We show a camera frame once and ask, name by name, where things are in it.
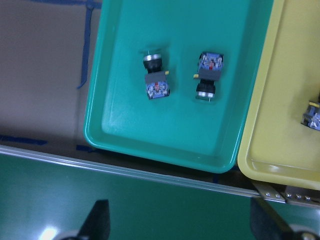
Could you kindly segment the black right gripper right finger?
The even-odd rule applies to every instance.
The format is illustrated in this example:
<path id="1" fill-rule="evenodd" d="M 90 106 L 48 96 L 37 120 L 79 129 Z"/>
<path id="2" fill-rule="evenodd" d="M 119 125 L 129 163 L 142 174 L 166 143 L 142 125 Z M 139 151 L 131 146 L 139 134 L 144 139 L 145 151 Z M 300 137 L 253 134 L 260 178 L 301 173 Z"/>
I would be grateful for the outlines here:
<path id="1" fill-rule="evenodd" d="M 256 240 L 293 240 L 294 231 L 261 197 L 250 200 L 250 229 Z"/>

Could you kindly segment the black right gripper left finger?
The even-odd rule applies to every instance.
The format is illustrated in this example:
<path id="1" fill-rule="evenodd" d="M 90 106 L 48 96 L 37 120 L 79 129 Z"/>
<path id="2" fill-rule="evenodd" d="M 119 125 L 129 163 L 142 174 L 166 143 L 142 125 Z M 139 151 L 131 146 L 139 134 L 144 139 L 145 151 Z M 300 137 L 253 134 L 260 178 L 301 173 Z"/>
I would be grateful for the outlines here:
<path id="1" fill-rule="evenodd" d="M 111 232 L 109 201 L 97 200 L 81 226 L 77 240 L 108 240 Z"/>

